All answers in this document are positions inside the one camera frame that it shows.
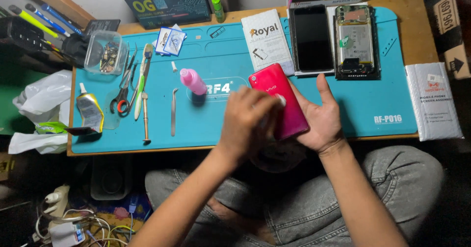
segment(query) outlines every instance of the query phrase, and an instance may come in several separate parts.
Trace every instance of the jeans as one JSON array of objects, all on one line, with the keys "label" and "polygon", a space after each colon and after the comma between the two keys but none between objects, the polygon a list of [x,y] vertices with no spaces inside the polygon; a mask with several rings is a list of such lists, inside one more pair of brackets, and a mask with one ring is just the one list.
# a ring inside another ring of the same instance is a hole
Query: jeans
[{"label": "jeans", "polygon": [[[443,181],[441,164],[416,148],[393,146],[368,153],[362,168],[403,235],[410,240],[437,199]],[[156,209],[187,176],[179,170],[147,173],[145,187],[153,208]],[[264,202],[249,186],[233,178],[225,180],[214,197],[241,215],[263,213],[276,245],[353,245],[326,175],[302,184],[275,202]],[[226,226],[205,206],[184,246],[272,245]]]}]

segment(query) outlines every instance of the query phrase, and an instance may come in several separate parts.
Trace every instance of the white plastic bag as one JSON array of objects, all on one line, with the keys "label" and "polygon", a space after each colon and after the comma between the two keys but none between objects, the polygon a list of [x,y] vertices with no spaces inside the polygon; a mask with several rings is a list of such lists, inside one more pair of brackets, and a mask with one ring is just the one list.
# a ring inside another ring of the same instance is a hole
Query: white plastic bag
[{"label": "white plastic bag", "polygon": [[[61,70],[26,86],[13,99],[20,114],[34,124],[62,122],[69,124],[72,71]],[[9,145],[9,154],[18,154],[36,148],[40,154],[61,153],[67,147],[67,134],[15,133]]]}]

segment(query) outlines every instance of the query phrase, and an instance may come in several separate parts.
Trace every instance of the wooden desk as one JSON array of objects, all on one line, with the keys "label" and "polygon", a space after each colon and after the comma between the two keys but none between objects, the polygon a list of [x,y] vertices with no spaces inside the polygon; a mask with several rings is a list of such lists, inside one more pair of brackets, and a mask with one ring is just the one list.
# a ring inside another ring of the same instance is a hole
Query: wooden desk
[{"label": "wooden desk", "polygon": [[[434,63],[438,62],[439,58],[435,49],[435,43],[430,28],[429,19],[425,10],[423,0],[366,0],[368,4],[373,7],[386,7],[392,10],[397,15],[399,23],[399,36],[401,41],[402,55],[404,58],[404,65]],[[226,21],[224,23],[238,23],[244,17],[255,15],[266,10],[273,9],[254,9],[245,11],[228,12],[226,14]],[[286,17],[286,6],[276,7],[280,17]],[[213,15],[211,22],[191,24],[181,26],[185,27],[198,27],[216,25],[216,19]],[[159,29],[146,31],[139,23],[120,25],[118,32],[122,35],[133,33],[144,33],[151,31],[158,31]],[[70,105],[70,119],[69,126],[73,124],[73,115],[75,108],[75,73],[74,69],[72,76],[72,94]],[[385,139],[400,139],[400,138],[417,138],[418,133],[404,134],[404,135],[391,135],[391,136],[374,136],[374,137],[360,137],[353,138],[352,140],[385,140]],[[136,153],[136,152],[151,152],[151,151],[170,151],[170,150],[188,150],[188,149],[206,149],[213,146],[204,147],[188,147],[188,148],[163,148],[163,149],[144,149],[133,150],[124,152],[107,152],[100,154],[116,154],[116,153]],[[68,156],[84,156],[96,155],[98,153],[88,154],[75,154],[72,152],[72,136],[69,134],[67,141],[67,155]]]}]

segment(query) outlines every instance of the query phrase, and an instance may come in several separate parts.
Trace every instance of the green bottle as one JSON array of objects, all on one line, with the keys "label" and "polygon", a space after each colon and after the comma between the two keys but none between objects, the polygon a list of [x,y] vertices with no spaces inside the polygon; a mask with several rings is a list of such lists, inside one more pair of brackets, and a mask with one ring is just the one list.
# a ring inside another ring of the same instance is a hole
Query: green bottle
[{"label": "green bottle", "polygon": [[214,6],[214,14],[218,23],[223,23],[226,20],[224,10],[222,9],[221,0],[211,0]]}]

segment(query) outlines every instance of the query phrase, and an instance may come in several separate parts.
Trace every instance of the blue silicone repair mat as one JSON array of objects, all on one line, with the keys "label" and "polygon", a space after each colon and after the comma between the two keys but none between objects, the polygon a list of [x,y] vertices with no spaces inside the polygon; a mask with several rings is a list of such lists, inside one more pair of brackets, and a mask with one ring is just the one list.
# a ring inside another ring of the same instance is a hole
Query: blue silicone repair mat
[{"label": "blue silicone repair mat", "polygon": [[[328,76],[332,92],[341,109],[342,125],[348,137],[379,136],[414,133],[417,131],[412,103],[406,82],[400,49],[396,15],[386,8],[376,8],[380,46],[380,81],[337,81]],[[281,19],[286,39],[291,47],[288,20]],[[250,54],[240,23],[184,28],[187,39],[180,55],[160,56],[154,54],[151,61],[145,91],[149,94],[148,117],[150,144],[144,145],[143,112],[137,121],[133,111],[121,119],[114,130],[103,130],[93,139],[73,137],[74,153],[126,151],[155,148],[178,148],[215,145],[219,140],[226,100],[230,91],[240,85],[248,85],[247,78],[253,73]],[[123,36],[129,42],[131,54],[134,43],[138,46],[136,62],[141,62],[146,43],[158,37],[158,32]],[[197,97],[180,82],[179,72],[173,72],[171,62],[177,68],[196,70],[209,91]],[[138,70],[134,83],[138,80]],[[118,91],[122,76],[93,75],[77,69],[75,96],[79,95],[79,83],[95,94],[105,109],[110,102],[106,96]],[[321,103],[315,86],[315,77],[290,77],[300,92],[310,101]],[[170,135],[172,91],[176,93],[176,134]],[[74,111],[74,127],[81,126],[77,108]]]}]

